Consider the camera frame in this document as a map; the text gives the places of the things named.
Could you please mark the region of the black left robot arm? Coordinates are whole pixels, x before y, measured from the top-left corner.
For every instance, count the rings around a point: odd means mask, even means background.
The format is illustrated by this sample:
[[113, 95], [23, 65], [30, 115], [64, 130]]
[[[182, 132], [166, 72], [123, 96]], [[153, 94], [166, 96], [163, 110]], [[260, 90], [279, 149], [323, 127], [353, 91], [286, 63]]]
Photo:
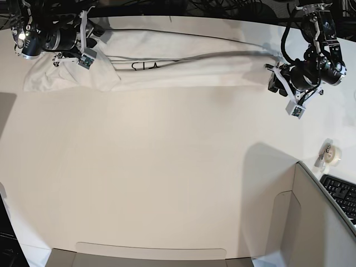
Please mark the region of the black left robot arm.
[[[340, 84], [346, 75], [340, 43], [330, 6], [332, 1], [300, 1], [291, 12], [281, 38], [281, 54], [286, 63], [265, 68], [273, 74], [268, 90], [295, 100], [299, 106], [320, 93], [322, 83]], [[298, 12], [303, 12], [300, 31], [308, 48], [304, 59], [292, 59], [286, 51], [286, 40]]]

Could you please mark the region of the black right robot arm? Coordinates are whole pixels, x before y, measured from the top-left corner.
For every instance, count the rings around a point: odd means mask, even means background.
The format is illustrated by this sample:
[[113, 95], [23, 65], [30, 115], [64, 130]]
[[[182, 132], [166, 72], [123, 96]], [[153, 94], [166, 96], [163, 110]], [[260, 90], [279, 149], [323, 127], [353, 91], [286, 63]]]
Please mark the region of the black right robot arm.
[[88, 19], [98, 1], [7, 1], [16, 52], [28, 60], [54, 53], [53, 64], [74, 62], [86, 69], [94, 63], [104, 29]]

